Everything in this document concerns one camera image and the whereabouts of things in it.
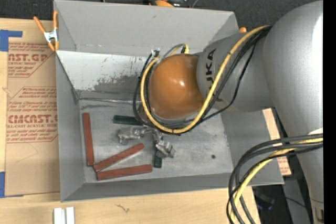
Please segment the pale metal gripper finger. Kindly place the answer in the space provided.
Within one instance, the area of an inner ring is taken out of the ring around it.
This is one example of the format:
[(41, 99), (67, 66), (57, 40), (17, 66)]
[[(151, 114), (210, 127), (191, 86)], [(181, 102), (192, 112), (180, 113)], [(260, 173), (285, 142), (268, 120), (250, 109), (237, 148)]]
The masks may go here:
[(130, 141), (138, 140), (137, 136), (119, 136), (119, 143), (121, 145), (127, 145)]
[(117, 131), (118, 137), (144, 137), (142, 127), (123, 127)]

